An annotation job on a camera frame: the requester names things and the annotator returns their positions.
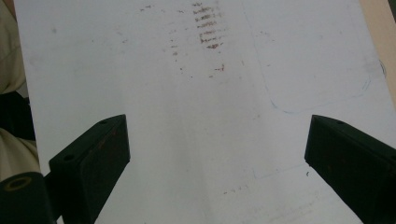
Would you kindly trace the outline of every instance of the white paper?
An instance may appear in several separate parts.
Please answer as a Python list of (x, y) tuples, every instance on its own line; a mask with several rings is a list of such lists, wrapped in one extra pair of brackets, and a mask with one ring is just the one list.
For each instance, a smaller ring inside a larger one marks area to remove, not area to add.
[(41, 167), (125, 113), (97, 223), (361, 223), (304, 162), (312, 114), (396, 146), (358, 0), (16, 1)]

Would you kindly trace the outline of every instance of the dark stain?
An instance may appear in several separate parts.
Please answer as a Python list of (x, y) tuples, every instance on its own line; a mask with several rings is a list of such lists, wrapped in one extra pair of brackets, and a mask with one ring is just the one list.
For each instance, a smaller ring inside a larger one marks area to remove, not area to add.
[(217, 40), (217, 39), (218, 39), (217, 37), (213, 37), (213, 38), (209, 38), (209, 39), (202, 39), (201, 38), (201, 44), (207, 43), (207, 42), (212, 41), (212, 40)]
[(198, 25), (197, 28), (204, 28), (206, 26), (213, 26), (213, 25), (216, 25), (216, 24), (218, 24), (216, 21), (207, 21), (207, 22), (205, 22), (205, 23), (203, 23), (201, 25)]
[(220, 43), (220, 44), (213, 44), (213, 45), (209, 45), (209, 46), (207, 46), (207, 48), (208, 49), (216, 49), (216, 48), (218, 48), (220, 45), (222, 45), (223, 43)]
[(214, 45), (210, 45), (207, 46), (208, 49), (216, 49), (219, 46), (219, 44), (214, 44)]
[(216, 71), (224, 72), (224, 63), (221, 65), (221, 68), (216, 68)]
[(213, 7), (201, 7), (201, 9), (193, 11), (194, 15), (198, 13), (206, 13), (207, 11), (214, 11)]
[(200, 37), (202, 37), (202, 35), (213, 35), (215, 32), (216, 32), (216, 30), (206, 31), (204, 33), (201, 33)]
[(195, 18), (195, 21), (203, 21), (203, 20), (207, 20), (211, 17), (212, 16), (208, 14), (208, 15), (204, 15), (203, 17), (200, 17), (200, 18)]

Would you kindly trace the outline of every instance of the dirty mark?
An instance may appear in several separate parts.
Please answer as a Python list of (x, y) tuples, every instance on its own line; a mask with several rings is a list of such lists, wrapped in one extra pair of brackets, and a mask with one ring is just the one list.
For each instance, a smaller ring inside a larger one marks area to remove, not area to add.
[(213, 44), (213, 45), (209, 45), (209, 46), (207, 46), (206, 48), (207, 49), (216, 49), (216, 48), (218, 48), (219, 46), (221, 46), (223, 43), (220, 43), (220, 44)]
[(203, 21), (203, 20), (207, 20), (207, 19), (209, 19), (211, 17), (212, 17), (212, 15), (208, 14), (208, 15), (204, 15), (201, 18), (195, 18), (195, 21)]
[(213, 38), (209, 38), (209, 39), (202, 39), (202, 38), (201, 38), (201, 44), (210, 42), (210, 41), (212, 41), (212, 40), (217, 40), (217, 39), (218, 39), (217, 37), (213, 37)]
[(201, 25), (198, 25), (197, 28), (205, 28), (207, 26), (213, 26), (213, 25), (216, 25), (216, 24), (218, 24), (216, 21), (207, 21), (207, 22), (205, 22), (205, 23), (203, 23)]
[(218, 13), (218, 14), (215, 14), (215, 13), (213, 13), (213, 14), (206, 14), (206, 15), (204, 15), (203, 17), (195, 18), (195, 21), (204, 21), (204, 20), (207, 20), (207, 19), (209, 19), (209, 18), (216, 18), (216, 17), (221, 17), (221, 13)]
[(238, 188), (230, 189), (230, 190), (224, 191), (223, 194), (237, 193), (238, 191), (242, 191), (242, 190), (248, 190), (248, 185), (239, 186)]
[(199, 13), (206, 13), (207, 11), (213, 12), (215, 9), (213, 7), (201, 7), (201, 9), (193, 11), (194, 15)]
[(216, 32), (216, 30), (206, 31), (206, 32), (199, 34), (199, 36), (202, 37), (202, 35), (213, 35), (215, 32)]
[(224, 72), (224, 63), (221, 65), (221, 68), (216, 68), (216, 71)]

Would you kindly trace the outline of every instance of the smudge mark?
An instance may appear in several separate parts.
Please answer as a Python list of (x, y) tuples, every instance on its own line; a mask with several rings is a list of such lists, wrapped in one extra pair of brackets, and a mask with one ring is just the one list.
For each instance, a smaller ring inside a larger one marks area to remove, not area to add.
[(207, 20), (207, 19), (209, 19), (209, 18), (216, 18), (216, 17), (221, 17), (221, 13), (218, 13), (218, 14), (215, 14), (215, 13), (213, 13), (213, 14), (206, 14), (206, 15), (204, 15), (203, 17), (195, 18), (195, 21), (204, 21), (204, 20)]
[(205, 23), (203, 23), (201, 25), (198, 25), (197, 28), (205, 28), (207, 26), (213, 26), (213, 25), (216, 25), (216, 24), (218, 24), (216, 21), (207, 21), (207, 22), (205, 22)]
[(193, 11), (194, 15), (198, 14), (198, 13), (206, 13), (207, 11), (214, 11), (213, 7), (201, 7), (201, 9)]
[(218, 48), (219, 46), (221, 46), (223, 43), (220, 43), (220, 44), (213, 44), (213, 45), (209, 45), (209, 46), (207, 46), (206, 48), (207, 49), (216, 49), (216, 48)]
[(212, 41), (212, 40), (217, 40), (217, 39), (218, 39), (217, 37), (213, 37), (213, 38), (209, 38), (209, 39), (202, 39), (202, 38), (201, 38), (201, 44), (210, 42), (210, 41)]
[(206, 31), (204, 33), (201, 33), (200, 35), (213, 35), (216, 32), (216, 30), (211, 30), (211, 31)]
[(221, 65), (221, 68), (216, 68), (216, 71), (224, 72), (224, 63)]
[(204, 15), (203, 17), (201, 17), (201, 18), (195, 18), (195, 21), (203, 21), (203, 20), (207, 20), (207, 19), (209, 19), (209, 18), (211, 18), (212, 16), (210, 15), (210, 14), (208, 14), (208, 15)]

